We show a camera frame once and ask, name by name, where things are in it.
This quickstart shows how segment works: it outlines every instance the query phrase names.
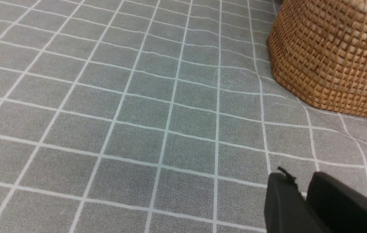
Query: grid pattern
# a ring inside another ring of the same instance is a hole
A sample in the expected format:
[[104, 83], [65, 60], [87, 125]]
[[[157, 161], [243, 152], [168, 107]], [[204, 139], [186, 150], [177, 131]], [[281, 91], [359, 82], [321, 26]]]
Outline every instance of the grid pattern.
[[272, 79], [280, 5], [0, 1], [0, 232], [265, 232], [279, 165], [367, 196], [367, 119]]

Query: floor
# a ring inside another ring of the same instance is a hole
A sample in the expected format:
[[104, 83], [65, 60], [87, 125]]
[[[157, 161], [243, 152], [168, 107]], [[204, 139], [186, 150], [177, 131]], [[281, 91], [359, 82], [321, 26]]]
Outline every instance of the floor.
[[367, 196], [367, 119], [272, 79], [280, 4], [1, 0], [0, 233], [265, 232], [279, 165]]

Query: gray mat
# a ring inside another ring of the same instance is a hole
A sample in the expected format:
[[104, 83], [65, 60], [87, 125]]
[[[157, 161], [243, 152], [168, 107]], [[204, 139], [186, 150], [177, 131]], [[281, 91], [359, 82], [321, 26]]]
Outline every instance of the gray mat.
[[0, 1], [0, 232], [265, 232], [279, 165], [367, 196], [367, 119], [272, 78], [280, 4]]

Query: wicker basket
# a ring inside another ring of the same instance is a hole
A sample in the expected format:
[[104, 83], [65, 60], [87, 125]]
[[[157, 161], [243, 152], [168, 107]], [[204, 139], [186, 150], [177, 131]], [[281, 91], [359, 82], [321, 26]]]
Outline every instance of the wicker basket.
[[367, 117], [367, 0], [284, 0], [267, 44], [281, 86], [316, 108]]

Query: gray tiled floor mat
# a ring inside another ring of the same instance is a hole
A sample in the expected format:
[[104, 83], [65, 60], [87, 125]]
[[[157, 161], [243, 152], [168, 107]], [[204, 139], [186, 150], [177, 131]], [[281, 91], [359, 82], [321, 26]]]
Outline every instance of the gray tiled floor mat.
[[0, 233], [265, 232], [268, 174], [367, 196], [367, 119], [272, 79], [279, 0], [0, 0]]

